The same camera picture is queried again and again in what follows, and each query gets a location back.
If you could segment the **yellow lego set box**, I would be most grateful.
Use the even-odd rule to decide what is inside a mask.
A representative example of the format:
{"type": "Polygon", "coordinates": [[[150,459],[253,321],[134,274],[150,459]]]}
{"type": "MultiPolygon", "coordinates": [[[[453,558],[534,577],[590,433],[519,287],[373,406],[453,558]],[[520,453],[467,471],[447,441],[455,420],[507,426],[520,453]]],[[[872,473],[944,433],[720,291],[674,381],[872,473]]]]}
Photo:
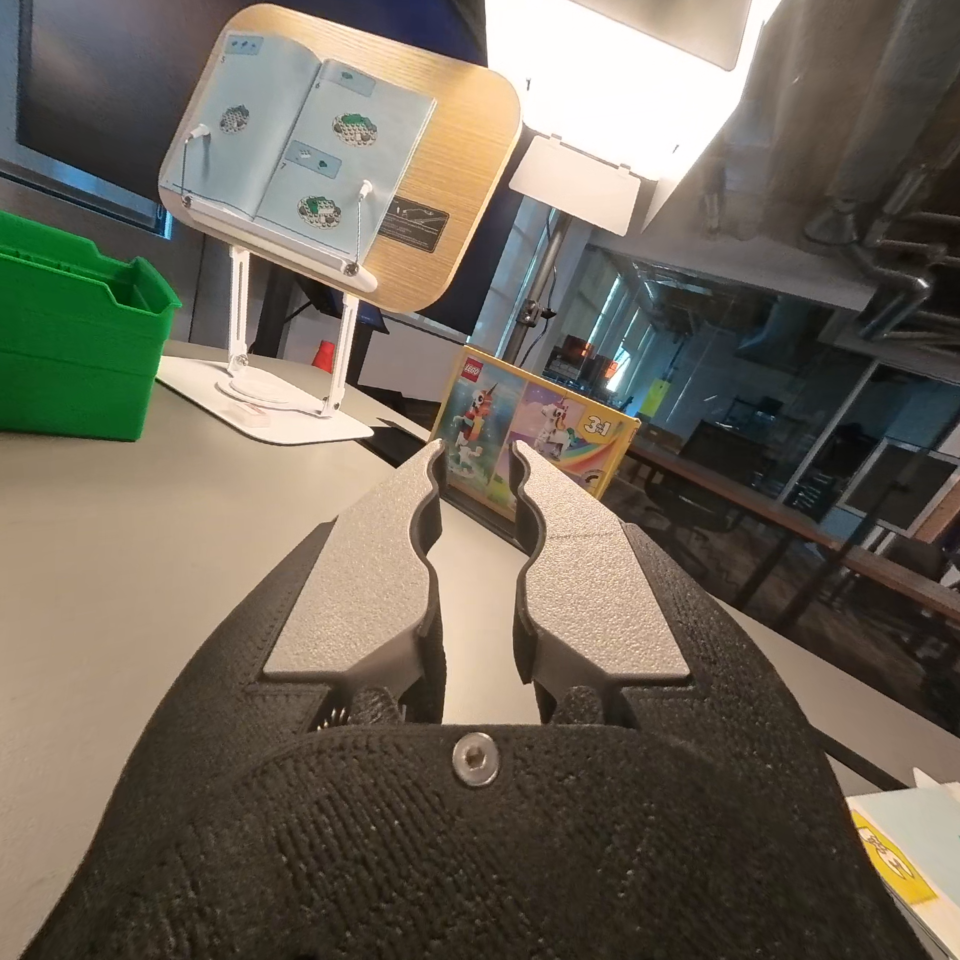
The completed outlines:
{"type": "Polygon", "coordinates": [[[522,441],[601,498],[640,423],[465,345],[430,434],[445,444],[450,498],[494,526],[515,518],[510,446],[522,441]]]}

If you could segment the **metal light stand pole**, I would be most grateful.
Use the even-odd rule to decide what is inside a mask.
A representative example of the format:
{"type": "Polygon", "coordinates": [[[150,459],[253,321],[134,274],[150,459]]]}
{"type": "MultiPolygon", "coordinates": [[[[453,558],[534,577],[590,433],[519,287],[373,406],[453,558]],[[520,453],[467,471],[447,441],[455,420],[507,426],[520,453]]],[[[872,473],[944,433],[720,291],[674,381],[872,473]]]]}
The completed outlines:
{"type": "Polygon", "coordinates": [[[498,356],[520,369],[537,372],[555,338],[564,298],[594,231],[557,208],[534,205],[530,227],[535,244],[510,304],[497,343],[498,356]]]}

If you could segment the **yellow and blue booklet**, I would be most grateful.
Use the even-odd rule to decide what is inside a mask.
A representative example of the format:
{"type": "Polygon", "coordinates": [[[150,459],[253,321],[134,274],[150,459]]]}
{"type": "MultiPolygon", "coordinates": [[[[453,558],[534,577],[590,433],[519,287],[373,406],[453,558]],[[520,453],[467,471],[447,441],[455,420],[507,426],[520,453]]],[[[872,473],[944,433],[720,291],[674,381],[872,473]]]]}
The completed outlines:
{"type": "Polygon", "coordinates": [[[959,957],[959,784],[914,769],[912,788],[846,798],[873,867],[936,958],[959,957]]]}

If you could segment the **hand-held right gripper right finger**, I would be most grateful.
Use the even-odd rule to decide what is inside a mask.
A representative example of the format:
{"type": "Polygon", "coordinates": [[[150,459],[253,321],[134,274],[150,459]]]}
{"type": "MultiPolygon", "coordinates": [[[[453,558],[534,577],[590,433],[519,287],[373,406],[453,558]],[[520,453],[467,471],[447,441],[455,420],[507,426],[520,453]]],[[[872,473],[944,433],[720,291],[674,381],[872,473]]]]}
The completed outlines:
{"type": "Polygon", "coordinates": [[[625,525],[524,440],[511,443],[513,656],[543,724],[575,689],[587,716],[627,724],[628,692],[690,692],[690,666],[625,525]]]}

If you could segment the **long wooden table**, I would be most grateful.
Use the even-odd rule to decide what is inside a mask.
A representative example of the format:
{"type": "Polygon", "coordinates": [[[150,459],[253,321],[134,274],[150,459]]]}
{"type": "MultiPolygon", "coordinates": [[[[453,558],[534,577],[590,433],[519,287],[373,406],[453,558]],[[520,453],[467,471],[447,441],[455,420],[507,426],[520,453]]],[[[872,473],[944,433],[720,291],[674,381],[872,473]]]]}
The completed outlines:
{"type": "Polygon", "coordinates": [[[763,496],[750,486],[739,484],[715,470],[642,438],[633,440],[626,455],[637,464],[648,467],[653,474],[669,474],[690,482],[757,522],[780,531],[779,541],[735,595],[732,606],[739,611],[745,610],[776,565],[786,557],[789,546],[795,542],[805,542],[825,549],[826,563],[821,569],[822,573],[829,574],[835,569],[849,570],[934,614],[953,622],[959,620],[956,592],[849,541],[841,541],[822,532],[812,519],[763,496]]]}

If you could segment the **white studio light panel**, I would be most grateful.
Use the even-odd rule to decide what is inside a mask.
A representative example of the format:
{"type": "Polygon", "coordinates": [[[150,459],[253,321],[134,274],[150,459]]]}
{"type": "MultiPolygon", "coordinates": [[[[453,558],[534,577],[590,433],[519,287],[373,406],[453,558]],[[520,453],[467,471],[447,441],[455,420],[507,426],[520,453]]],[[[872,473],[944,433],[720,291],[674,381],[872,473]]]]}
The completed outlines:
{"type": "Polygon", "coordinates": [[[510,188],[646,228],[734,114],[777,1],[487,1],[489,67],[533,133],[510,188]]]}

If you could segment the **white book stand wooden board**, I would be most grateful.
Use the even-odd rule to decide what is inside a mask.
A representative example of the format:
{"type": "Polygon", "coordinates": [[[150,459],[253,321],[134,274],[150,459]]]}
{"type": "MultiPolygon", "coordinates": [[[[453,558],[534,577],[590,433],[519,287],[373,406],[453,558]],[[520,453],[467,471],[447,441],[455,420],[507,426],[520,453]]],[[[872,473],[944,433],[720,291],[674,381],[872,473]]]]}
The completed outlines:
{"type": "Polygon", "coordinates": [[[160,186],[166,210],[179,222],[229,246],[227,359],[162,357],[157,381],[248,438],[298,447],[371,438],[370,426],[343,409],[346,374],[361,303],[414,313],[447,290],[522,130],[522,110],[507,78],[479,65],[434,54],[372,33],[281,6],[238,11],[217,37],[161,165],[187,132],[229,33],[277,35],[321,60],[357,66],[376,78],[433,97],[436,108],[397,188],[363,266],[310,259],[302,251],[232,231],[197,216],[160,186]],[[326,394],[318,398],[267,370],[251,366],[246,340],[252,256],[342,293],[336,359],[326,394]]]}

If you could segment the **light blue instruction booklet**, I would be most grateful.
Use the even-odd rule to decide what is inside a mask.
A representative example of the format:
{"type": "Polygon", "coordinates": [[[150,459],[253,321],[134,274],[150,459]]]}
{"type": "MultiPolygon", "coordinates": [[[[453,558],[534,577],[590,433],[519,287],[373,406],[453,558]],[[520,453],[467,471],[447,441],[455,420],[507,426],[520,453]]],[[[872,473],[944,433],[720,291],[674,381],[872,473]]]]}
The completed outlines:
{"type": "Polygon", "coordinates": [[[230,32],[159,185],[260,245],[363,266],[436,106],[292,39],[230,32]]]}

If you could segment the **large dark wall screen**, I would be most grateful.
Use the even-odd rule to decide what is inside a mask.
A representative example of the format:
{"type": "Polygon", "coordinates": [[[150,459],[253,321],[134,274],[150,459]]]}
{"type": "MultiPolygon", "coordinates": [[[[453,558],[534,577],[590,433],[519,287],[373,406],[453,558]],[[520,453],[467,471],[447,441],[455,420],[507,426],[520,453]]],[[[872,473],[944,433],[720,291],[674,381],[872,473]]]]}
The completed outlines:
{"type": "Polygon", "coordinates": [[[16,141],[144,200],[227,22],[274,4],[486,66],[483,2],[33,1],[2,11],[16,37],[16,141]]]}

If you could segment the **green plastic bin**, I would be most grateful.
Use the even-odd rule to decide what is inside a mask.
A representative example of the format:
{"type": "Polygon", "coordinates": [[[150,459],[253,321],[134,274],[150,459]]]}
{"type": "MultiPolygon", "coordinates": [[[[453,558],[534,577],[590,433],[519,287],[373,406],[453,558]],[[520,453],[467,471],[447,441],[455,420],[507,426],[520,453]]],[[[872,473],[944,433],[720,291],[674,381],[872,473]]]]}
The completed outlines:
{"type": "Polygon", "coordinates": [[[143,257],[1,213],[1,429],[135,442],[182,303],[143,257]]]}

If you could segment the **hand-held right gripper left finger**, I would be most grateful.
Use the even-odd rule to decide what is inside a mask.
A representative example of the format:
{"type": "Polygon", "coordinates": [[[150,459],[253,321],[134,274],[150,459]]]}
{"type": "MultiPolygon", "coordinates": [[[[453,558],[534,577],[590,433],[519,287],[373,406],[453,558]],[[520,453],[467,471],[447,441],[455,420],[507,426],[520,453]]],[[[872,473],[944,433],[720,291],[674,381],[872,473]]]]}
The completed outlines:
{"type": "Polygon", "coordinates": [[[413,722],[442,722],[447,658],[438,576],[446,446],[429,441],[335,520],[263,675],[353,695],[382,688],[413,722]]]}

